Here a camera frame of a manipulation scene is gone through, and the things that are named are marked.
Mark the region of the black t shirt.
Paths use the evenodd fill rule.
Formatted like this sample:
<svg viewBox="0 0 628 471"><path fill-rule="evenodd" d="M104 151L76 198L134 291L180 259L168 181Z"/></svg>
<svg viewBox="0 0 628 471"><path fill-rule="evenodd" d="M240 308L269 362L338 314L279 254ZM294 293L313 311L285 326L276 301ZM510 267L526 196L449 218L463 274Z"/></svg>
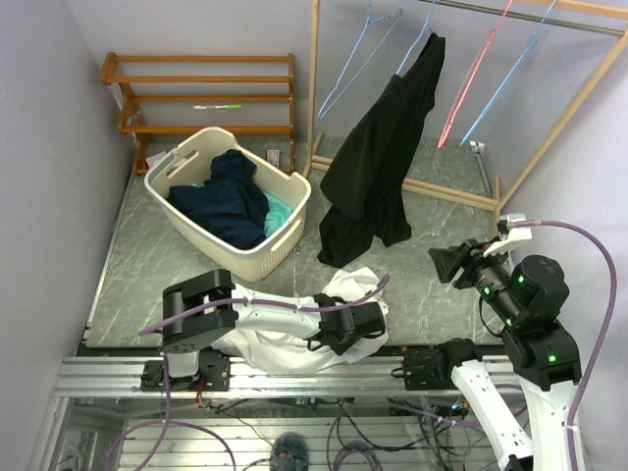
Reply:
<svg viewBox="0 0 628 471"><path fill-rule="evenodd" d="M411 237L402 185L435 106L445 39L431 33L410 69L394 75L344 140L320 183L331 207L319 225L318 260L352 262L378 237L389 247Z"/></svg>

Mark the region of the blue hanger holding black shirt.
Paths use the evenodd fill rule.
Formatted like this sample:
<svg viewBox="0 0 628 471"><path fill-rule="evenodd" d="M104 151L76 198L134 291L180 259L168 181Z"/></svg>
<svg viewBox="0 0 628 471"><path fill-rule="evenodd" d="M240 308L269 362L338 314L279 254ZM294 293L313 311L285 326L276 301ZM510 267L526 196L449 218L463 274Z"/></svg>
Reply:
<svg viewBox="0 0 628 471"><path fill-rule="evenodd" d="M422 40L423 36L426 34L426 31L428 29L431 28L431 19L437 4L436 0L431 0L429 2L430 4L430 9L428 11L428 14L424 20L424 23L420 29L420 32L418 34L418 36L414 39L414 41L411 43L411 45L408 47L408 49L406 50L405 55L403 56L403 59L401 60L401 62L398 65L398 68L395 71L395 74L397 76L401 76L401 73L403 72L403 69L406 65L406 63L408 62L411 54L414 52L414 49L416 48L416 46L419 44L419 42Z"/></svg>

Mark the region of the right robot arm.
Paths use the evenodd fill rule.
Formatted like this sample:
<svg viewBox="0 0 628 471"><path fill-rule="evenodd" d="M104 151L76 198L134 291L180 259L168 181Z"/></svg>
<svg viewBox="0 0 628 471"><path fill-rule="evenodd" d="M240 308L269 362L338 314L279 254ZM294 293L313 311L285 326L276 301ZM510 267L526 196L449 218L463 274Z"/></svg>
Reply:
<svg viewBox="0 0 628 471"><path fill-rule="evenodd" d="M454 339L428 350L407 351L394 374L409 391L458 388L468 401L501 470L573 470L583 461L568 422L582 378L575 339L557 317L569 288L559 263L529 255L513 270L474 239L428 251L439 281L473 288L503 323L498 337L529 413L528 431L516 421L493 383L479 347Z"/></svg>

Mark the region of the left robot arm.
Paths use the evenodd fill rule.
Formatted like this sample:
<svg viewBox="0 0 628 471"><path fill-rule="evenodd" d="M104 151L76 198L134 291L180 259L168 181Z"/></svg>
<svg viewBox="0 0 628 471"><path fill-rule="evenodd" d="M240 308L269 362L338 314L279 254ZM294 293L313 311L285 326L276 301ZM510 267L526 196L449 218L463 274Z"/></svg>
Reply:
<svg viewBox="0 0 628 471"><path fill-rule="evenodd" d="M338 271L320 293L285 297L235 283L216 269L167 287L162 319L140 331L161 337L163 360L146 362L144 392L225 392L236 356L271 374L312 374L355 363L388 339L383 292L390 278Z"/></svg>

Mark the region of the pink wire hanger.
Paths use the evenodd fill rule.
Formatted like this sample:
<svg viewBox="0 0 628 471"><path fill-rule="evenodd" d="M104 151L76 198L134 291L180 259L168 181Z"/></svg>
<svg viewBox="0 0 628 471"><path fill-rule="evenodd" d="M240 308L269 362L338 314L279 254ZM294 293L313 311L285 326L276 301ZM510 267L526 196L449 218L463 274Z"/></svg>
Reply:
<svg viewBox="0 0 628 471"><path fill-rule="evenodd" d="M438 148L441 149L447 138L449 137L449 134L451 132L451 129L453 127L453 124L455 123L456 117L464 103L464 100L473 84L473 81L475 79L475 76L478 74L480 67L485 59L485 56L489 50L489 48L491 47L495 36L497 35L497 32L499 31L499 29L501 28L501 26L503 25L506 15L509 13L512 4L514 3L513 0L509 0L506 5L505 8L503 10L503 12L500 14L499 19L497 21L497 23L495 24L495 26L489 31L484 44L479 48L477 55L475 56L475 58L473 59L471 65L469 66L469 69L466 72L466 75L461 83L461 85L458 88L458 91L456 93L456 96L452 102L451 108L447 114L446 120L445 120L445 124L444 127L442 129L441 132L441 136L439 138L438 141Z"/></svg>

